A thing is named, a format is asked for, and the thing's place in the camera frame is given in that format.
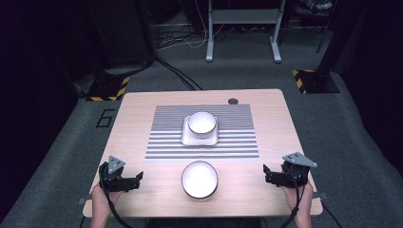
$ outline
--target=wooden table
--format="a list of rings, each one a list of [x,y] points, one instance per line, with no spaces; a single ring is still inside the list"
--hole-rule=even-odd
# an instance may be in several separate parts
[[[182,189],[183,169],[190,162],[145,162],[157,105],[227,105],[236,98],[249,104],[258,142],[259,161],[211,161],[219,176],[216,193],[207,201],[194,201]],[[266,164],[281,172],[282,156],[303,153],[283,94],[278,89],[212,90],[127,93],[113,125],[100,164],[110,155],[125,162],[124,178],[144,171],[140,189],[124,193],[116,209],[121,217],[199,218],[286,216],[290,209],[280,188],[265,181]],[[98,181],[98,170],[94,170]],[[312,176],[309,177],[315,188]],[[92,216],[91,200],[83,213]],[[311,215],[319,215],[313,199]]]

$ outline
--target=metal stand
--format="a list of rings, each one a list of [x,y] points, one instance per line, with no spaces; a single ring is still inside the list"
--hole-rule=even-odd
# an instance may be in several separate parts
[[[281,63],[278,51],[278,30],[284,12],[285,0],[281,0],[278,9],[216,9],[213,10],[212,0],[208,0],[208,47],[205,61],[213,61],[214,24],[276,24],[275,32],[270,37],[270,45],[276,63]]]

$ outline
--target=striped mat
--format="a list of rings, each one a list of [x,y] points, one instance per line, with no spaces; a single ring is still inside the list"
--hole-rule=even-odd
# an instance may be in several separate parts
[[[184,118],[198,111],[219,123],[215,145],[183,145]],[[249,104],[159,105],[151,127],[146,162],[258,161],[259,151]]]

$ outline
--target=yellow and black hazard tape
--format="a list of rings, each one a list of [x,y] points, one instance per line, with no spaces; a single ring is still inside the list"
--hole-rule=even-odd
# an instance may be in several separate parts
[[[303,85],[303,82],[302,82],[301,78],[299,77],[299,73],[300,73],[300,72],[311,72],[311,73],[312,73],[312,72],[315,72],[315,71],[312,70],[312,69],[293,70],[294,78],[296,79],[299,92],[300,92],[300,93],[306,93],[306,90],[305,90],[305,87],[304,87],[304,85]]]
[[[90,102],[107,102],[107,101],[118,101],[121,100],[121,98],[123,97],[124,93],[125,93],[125,89],[127,87],[128,84],[128,80],[129,77],[126,77],[123,81],[122,81],[122,86],[119,89],[118,93],[116,94],[116,96],[111,96],[111,97],[86,97],[86,101],[90,101]]]

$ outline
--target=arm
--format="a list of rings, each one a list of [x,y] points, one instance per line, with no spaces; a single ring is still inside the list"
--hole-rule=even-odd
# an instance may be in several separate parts
[[[118,202],[119,197],[123,192],[111,192],[109,193],[110,200],[114,205]],[[92,188],[92,221],[91,228],[104,228],[106,227],[107,219],[110,216],[110,209],[107,203],[107,199],[99,185],[95,185]]]
[[[297,191],[294,188],[287,188],[281,186],[284,192],[285,198],[287,199],[288,207],[293,210],[297,202]],[[299,193],[302,193],[303,187],[299,187]],[[311,224],[311,205],[312,205],[312,195],[314,194],[314,187],[308,182],[305,185],[305,190],[302,199],[299,203],[299,210],[295,217],[295,222],[297,228],[312,228]]]

